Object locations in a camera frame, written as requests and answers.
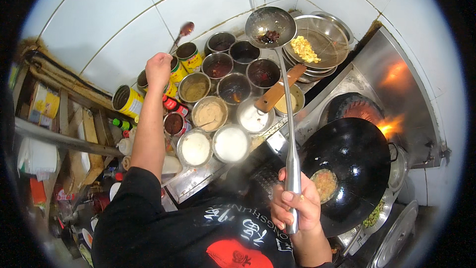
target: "red sauce bottle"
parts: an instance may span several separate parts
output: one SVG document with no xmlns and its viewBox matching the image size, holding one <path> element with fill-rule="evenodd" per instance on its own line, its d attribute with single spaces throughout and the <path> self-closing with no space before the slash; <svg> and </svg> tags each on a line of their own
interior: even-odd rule
<svg viewBox="0 0 476 268">
<path fill-rule="evenodd" d="M 170 112 L 178 112 L 182 116 L 187 116 L 189 110 L 186 105 L 179 103 L 175 98 L 162 95 L 162 104 Z"/>
</svg>

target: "white powder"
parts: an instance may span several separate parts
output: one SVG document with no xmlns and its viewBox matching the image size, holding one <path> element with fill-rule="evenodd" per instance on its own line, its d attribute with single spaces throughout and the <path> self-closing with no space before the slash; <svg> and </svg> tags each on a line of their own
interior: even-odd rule
<svg viewBox="0 0 476 268">
<path fill-rule="evenodd" d="M 223 160 L 241 160 L 248 151 L 248 139 L 239 128 L 226 128 L 215 139 L 215 151 Z"/>
<path fill-rule="evenodd" d="M 193 166 L 203 164 L 210 154 L 210 142 L 201 133 L 183 135 L 182 156 L 185 161 Z"/>
<path fill-rule="evenodd" d="M 262 113 L 249 104 L 240 117 L 241 125 L 250 132 L 259 133 L 263 131 L 268 123 L 268 113 Z"/>
</svg>

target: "stainless steel ladle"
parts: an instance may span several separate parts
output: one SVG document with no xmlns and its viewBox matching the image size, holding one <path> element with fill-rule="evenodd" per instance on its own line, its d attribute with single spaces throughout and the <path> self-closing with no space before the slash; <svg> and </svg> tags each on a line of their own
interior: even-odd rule
<svg viewBox="0 0 476 268">
<path fill-rule="evenodd" d="M 276 31 L 279 38 L 272 42 L 266 43 L 259 40 L 259 37 L 267 31 Z M 301 193 L 301 167 L 299 156 L 296 149 L 296 141 L 294 137 L 294 121 L 293 110 L 291 105 L 291 92 L 289 90 L 288 75 L 284 65 L 282 55 L 282 47 L 290 42 L 296 36 L 296 23 L 293 17 L 278 7 L 266 6 L 255 10 L 249 15 L 245 24 L 245 34 L 248 41 L 255 47 L 260 49 L 273 49 L 279 58 L 281 76 L 283 77 L 284 93 L 286 97 L 286 110 L 288 113 L 288 129 L 289 129 L 289 150 L 286 158 L 286 181 L 284 188 L 287 191 L 293 191 L 297 194 Z M 298 229 L 298 212 L 296 209 L 289 210 L 293 214 L 294 222 L 286 225 L 288 234 L 295 234 Z"/>
</svg>

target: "black wok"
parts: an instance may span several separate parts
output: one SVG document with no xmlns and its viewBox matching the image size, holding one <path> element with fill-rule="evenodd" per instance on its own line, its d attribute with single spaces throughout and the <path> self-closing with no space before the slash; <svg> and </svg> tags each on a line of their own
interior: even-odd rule
<svg viewBox="0 0 476 268">
<path fill-rule="evenodd" d="M 382 132 L 360 118 L 330 122 L 303 146 L 300 158 L 307 177 L 328 169 L 337 177 L 334 196 L 321 205 L 327 237 L 356 227 L 375 209 L 390 176 L 390 150 Z"/>
</svg>

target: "metal pipe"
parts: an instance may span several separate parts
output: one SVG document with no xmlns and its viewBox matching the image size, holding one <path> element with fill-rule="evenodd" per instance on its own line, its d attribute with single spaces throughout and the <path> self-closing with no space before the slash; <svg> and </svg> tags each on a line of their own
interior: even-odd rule
<svg viewBox="0 0 476 268">
<path fill-rule="evenodd" d="M 66 135 L 58 134 L 46 128 L 39 127 L 33 123 L 15 117 L 15 132 L 22 136 L 27 136 L 57 147 L 64 147 L 76 151 L 83 151 L 104 156 L 121 157 L 123 156 L 117 148 L 107 147 L 88 141 L 71 138 Z"/>
</svg>

